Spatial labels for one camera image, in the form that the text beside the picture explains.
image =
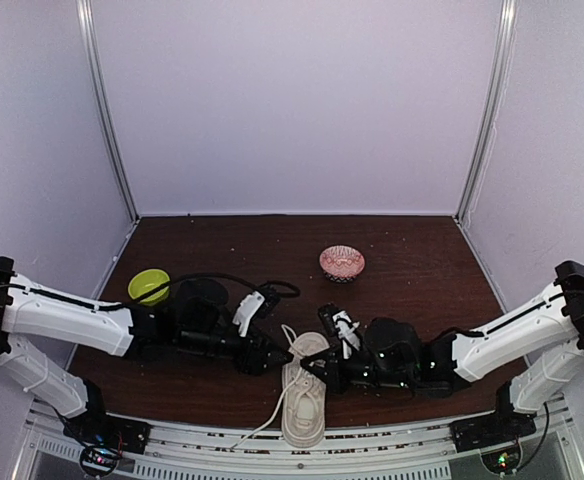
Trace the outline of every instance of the red patterned bowl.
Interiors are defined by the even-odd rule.
[[[319,264],[328,280],[349,283],[365,268],[365,258],[356,248],[334,245],[321,252]]]

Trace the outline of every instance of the white backdrop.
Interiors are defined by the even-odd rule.
[[[76,2],[0,2],[0,255],[34,281],[90,296],[128,229]],[[72,348],[37,343],[56,361]],[[0,374],[0,480],[31,401]]]
[[[469,232],[506,306],[584,263],[584,1],[519,2],[511,75]],[[584,437],[584,375],[567,400]]]
[[[500,2],[97,0],[142,214],[451,214]]]

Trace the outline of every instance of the green bowl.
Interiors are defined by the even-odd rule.
[[[128,294],[132,300],[139,298],[144,293],[158,287],[159,285],[169,282],[170,276],[167,272],[159,270],[158,268],[151,268],[149,270],[143,270],[142,272],[135,275],[135,277],[130,280],[128,284]],[[141,300],[142,305],[147,305],[149,307],[156,305],[167,299],[170,295],[170,287],[165,287],[148,298]]]

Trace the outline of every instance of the white sandal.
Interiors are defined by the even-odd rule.
[[[299,362],[329,346],[320,333],[304,333],[290,347],[294,360],[283,366],[283,387],[293,385],[283,397],[281,431],[285,441],[297,448],[313,447],[325,432],[325,384],[303,370]]]

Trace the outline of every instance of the aluminum frame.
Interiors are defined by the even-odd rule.
[[[496,40],[494,63],[492,65],[492,75],[488,87],[485,110],[483,111],[479,136],[474,147],[470,171],[456,214],[456,219],[461,225],[465,225],[468,220],[468,214],[470,213],[474,194],[479,185],[479,178],[483,172],[491,142],[493,140],[494,121],[499,104],[503,97],[508,66],[512,55],[516,12],[517,0],[503,0],[501,7],[501,21]]]
[[[125,174],[125,167],[121,160],[121,152],[116,140],[112,114],[110,113],[110,107],[105,93],[105,82],[103,80],[101,62],[99,60],[99,52],[96,42],[96,33],[94,31],[94,20],[92,17],[92,0],[77,0],[76,4],[79,16],[79,27],[81,29],[81,36],[83,37],[83,43],[88,57],[92,86],[94,87],[94,96],[99,112],[99,121],[101,123],[101,130],[103,132],[108,158],[110,159],[115,180],[119,187],[121,196],[123,197],[123,202],[125,203],[125,208],[130,217],[130,221],[136,222],[139,219],[139,214],[134,203],[130,183]]]
[[[561,395],[548,402],[549,435],[557,435],[571,480],[584,480],[584,462],[572,415]],[[158,422],[152,425],[144,455],[125,454],[118,473],[138,479],[344,480],[367,478],[450,478],[449,462],[476,455],[457,453],[448,425],[458,418],[409,424],[328,429],[316,447],[290,447],[280,430],[266,430],[240,448],[230,447],[249,430]],[[537,419],[541,436],[545,415]],[[39,452],[75,462],[81,447],[64,437],[54,411],[35,401],[23,429],[23,447],[10,478],[27,480]]]

